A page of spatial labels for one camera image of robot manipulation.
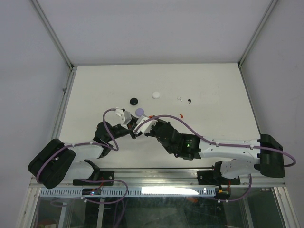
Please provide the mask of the white earbud charging case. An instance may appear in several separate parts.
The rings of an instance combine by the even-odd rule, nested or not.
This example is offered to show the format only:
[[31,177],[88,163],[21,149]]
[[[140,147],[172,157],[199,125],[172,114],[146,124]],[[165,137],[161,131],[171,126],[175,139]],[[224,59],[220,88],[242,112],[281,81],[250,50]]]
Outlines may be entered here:
[[161,96],[161,94],[159,92],[157,92],[157,91],[155,91],[155,92],[152,93],[152,98],[153,99],[159,99],[160,96]]

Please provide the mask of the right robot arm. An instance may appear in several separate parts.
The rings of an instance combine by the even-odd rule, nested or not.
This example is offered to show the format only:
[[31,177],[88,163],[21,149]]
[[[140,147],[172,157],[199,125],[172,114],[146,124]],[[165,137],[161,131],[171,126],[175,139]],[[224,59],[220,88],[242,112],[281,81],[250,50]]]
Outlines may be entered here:
[[213,180],[223,184],[228,179],[259,172],[270,178],[285,176],[283,147],[271,135],[262,134],[249,141],[202,139],[196,134],[178,132],[171,123],[152,120],[140,130],[145,136],[156,138],[169,154],[192,161],[202,158],[222,158],[213,165]]

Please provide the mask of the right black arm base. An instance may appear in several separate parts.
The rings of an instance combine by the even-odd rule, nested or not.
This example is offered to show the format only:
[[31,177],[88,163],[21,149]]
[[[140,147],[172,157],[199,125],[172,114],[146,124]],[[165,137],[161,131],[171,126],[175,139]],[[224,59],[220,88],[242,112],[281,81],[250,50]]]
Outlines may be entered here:
[[197,179],[199,185],[240,185],[240,178],[227,179],[224,177],[214,177],[213,170],[197,171]]

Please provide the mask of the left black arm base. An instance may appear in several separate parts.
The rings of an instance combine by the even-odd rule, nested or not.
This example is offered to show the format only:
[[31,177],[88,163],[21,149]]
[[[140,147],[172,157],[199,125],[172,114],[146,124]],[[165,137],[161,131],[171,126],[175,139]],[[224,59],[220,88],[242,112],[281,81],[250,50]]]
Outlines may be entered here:
[[107,181],[107,180],[113,180],[114,179],[114,171],[105,171],[105,170],[100,170],[100,171],[94,171],[92,175],[87,179],[87,181],[94,181],[94,182],[86,182],[80,179],[74,179],[73,180],[73,185],[74,186],[113,186],[113,182],[104,182],[104,183],[99,183],[97,181]]

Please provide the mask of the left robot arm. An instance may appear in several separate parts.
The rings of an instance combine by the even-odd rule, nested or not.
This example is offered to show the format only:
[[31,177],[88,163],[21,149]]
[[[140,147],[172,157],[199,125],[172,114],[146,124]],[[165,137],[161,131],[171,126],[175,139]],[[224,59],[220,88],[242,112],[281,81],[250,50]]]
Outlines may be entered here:
[[109,142],[126,135],[135,137],[131,124],[124,128],[120,124],[111,126],[101,122],[91,142],[66,145],[57,138],[52,139],[29,163],[28,171],[47,189],[53,189],[63,181],[92,185],[109,180],[110,175],[103,174],[93,160],[107,156],[114,149]]

